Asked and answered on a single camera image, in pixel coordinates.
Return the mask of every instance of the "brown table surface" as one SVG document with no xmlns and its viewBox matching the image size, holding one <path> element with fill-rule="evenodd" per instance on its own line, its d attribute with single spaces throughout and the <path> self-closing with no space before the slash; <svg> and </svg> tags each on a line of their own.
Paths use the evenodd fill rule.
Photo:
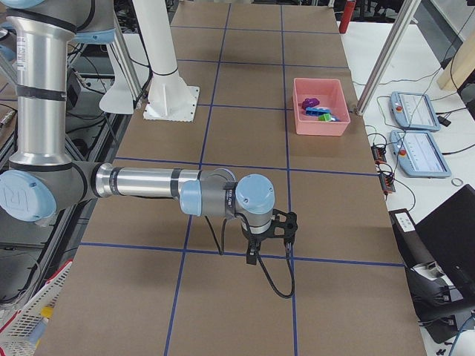
<svg viewBox="0 0 475 356">
<path fill-rule="evenodd" d="M 196 117 L 137 112 L 115 164 L 268 176 L 276 207 L 298 215 L 295 296 L 246 265 L 237 221 L 219 256 L 203 218 L 175 202 L 112 197 L 36 355 L 425 355 L 362 118 L 342 137 L 295 134 L 294 77 L 338 78 L 356 102 L 333 10 L 180 2 L 172 33 L 181 76 L 201 88 Z M 283 253 L 263 243 L 287 291 Z"/>
</svg>

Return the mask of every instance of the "blue joint cap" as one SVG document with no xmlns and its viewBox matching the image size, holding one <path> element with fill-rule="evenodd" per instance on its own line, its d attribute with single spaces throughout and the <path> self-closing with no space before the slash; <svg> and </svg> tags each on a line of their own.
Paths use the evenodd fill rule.
<svg viewBox="0 0 475 356">
<path fill-rule="evenodd" d="M 16 53 L 13 52 L 10 48 L 2 46 L 0 44 L 0 52 L 3 54 L 5 59 L 9 62 L 13 61 L 16 58 Z"/>
<path fill-rule="evenodd" d="M 201 184 L 199 180 L 184 182 L 180 191 L 180 207 L 184 214 L 201 216 Z"/>
<path fill-rule="evenodd" d="M 48 187 L 35 176 L 15 170 L 0 175 L 0 206 L 21 221 L 37 221 L 56 211 Z"/>
<path fill-rule="evenodd" d="M 236 200 L 251 214 L 265 214 L 274 208 L 274 186 L 260 174 L 244 177 L 236 187 Z"/>
<path fill-rule="evenodd" d="M 114 42 L 115 29 L 94 31 L 94 32 L 78 32 L 74 37 L 76 43 L 85 43 L 87 45 L 107 45 Z"/>
<path fill-rule="evenodd" d="M 28 9 L 39 5 L 44 0 L 1 0 L 5 6 L 12 7 L 13 9 Z"/>
</svg>

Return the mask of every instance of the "red fire extinguisher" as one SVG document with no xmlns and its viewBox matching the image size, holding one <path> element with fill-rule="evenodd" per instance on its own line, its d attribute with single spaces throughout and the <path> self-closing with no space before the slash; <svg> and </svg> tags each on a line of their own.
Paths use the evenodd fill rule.
<svg viewBox="0 0 475 356">
<path fill-rule="evenodd" d="M 353 11 L 355 9 L 356 0 L 348 0 L 347 3 L 344 5 L 343 16 L 341 17 L 340 21 L 340 33 L 346 33 L 348 24 L 353 16 Z"/>
</svg>

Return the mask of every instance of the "white mounting plate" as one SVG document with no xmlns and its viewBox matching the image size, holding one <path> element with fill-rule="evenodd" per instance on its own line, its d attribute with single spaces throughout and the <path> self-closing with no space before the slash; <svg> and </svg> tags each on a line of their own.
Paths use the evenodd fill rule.
<svg viewBox="0 0 475 356">
<path fill-rule="evenodd" d="M 185 103 L 179 110 L 173 111 L 170 115 L 159 115 L 157 110 L 154 109 L 153 103 L 147 104 L 143 113 L 143 118 L 146 120 L 167 120 L 167 121 L 183 121 L 192 122 L 194 113 L 196 112 L 198 96 L 200 95 L 199 87 L 188 86 L 190 94 L 195 98 L 194 103 Z"/>
</svg>

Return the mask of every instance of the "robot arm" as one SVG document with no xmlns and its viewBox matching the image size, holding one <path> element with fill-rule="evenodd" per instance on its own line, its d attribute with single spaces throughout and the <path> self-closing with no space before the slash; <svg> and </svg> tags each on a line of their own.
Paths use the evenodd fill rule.
<svg viewBox="0 0 475 356">
<path fill-rule="evenodd" d="M 289 264 L 296 216 L 274 209 L 274 188 L 266 177 L 251 174 L 238 182 L 226 169 L 117 168 L 74 162 L 66 155 L 68 42 L 112 42 L 112 0 L 1 2 L 10 7 L 7 19 L 17 35 L 18 150 L 10 157 L 10 170 L 0 176 L 0 206 L 8 214 L 34 222 L 96 197 L 172 198 L 185 214 L 240 218 L 249 241 L 247 262 L 259 261 L 265 273 L 258 252 L 267 238 L 284 241 Z"/>
</svg>

